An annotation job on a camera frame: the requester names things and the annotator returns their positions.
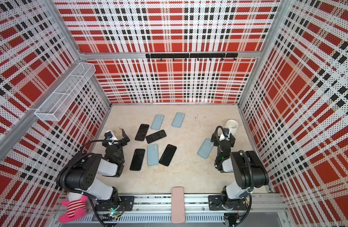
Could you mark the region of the purple black phone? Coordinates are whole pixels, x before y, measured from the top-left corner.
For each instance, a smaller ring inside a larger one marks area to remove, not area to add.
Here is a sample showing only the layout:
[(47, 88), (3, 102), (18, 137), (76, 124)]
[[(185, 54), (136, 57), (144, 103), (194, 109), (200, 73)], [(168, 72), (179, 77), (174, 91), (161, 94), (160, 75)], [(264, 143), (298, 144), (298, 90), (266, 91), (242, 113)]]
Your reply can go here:
[(136, 141), (144, 141), (145, 138), (146, 138), (148, 129), (149, 129), (149, 125), (148, 124), (141, 124), (139, 129), (138, 129), (138, 132), (137, 132), (137, 134), (135, 136), (135, 140)]

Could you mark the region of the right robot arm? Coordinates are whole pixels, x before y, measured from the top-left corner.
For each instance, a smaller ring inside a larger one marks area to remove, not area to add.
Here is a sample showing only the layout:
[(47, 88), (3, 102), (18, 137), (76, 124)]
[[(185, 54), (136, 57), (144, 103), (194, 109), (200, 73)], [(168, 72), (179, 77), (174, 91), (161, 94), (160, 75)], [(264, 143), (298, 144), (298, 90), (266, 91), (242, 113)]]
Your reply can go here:
[(209, 196), (211, 211), (250, 208), (251, 193), (255, 188), (268, 185), (269, 176), (255, 151), (231, 151), (236, 139), (228, 128), (217, 126), (211, 142), (217, 147), (214, 167), (221, 173), (233, 173), (235, 180), (223, 187), (218, 196)]

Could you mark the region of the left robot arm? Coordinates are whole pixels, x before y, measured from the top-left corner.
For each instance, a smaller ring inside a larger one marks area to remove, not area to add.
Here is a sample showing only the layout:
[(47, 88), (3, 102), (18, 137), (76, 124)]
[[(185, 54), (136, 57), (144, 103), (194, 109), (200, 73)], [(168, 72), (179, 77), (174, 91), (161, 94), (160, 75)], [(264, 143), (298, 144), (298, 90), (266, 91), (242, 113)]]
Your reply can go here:
[[(125, 163), (123, 148), (129, 142), (130, 139), (123, 128), (106, 131), (101, 140), (86, 142), (58, 173), (57, 185), (74, 195), (106, 201), (114, 208), (121, 207), (122, 200), (118, 196), (118, 190), (103, 183), (96, 175), (120, 177)], [(105, 147), (103, 155), (84, 152), (87, 146), (94, 143), (101, 143)]]

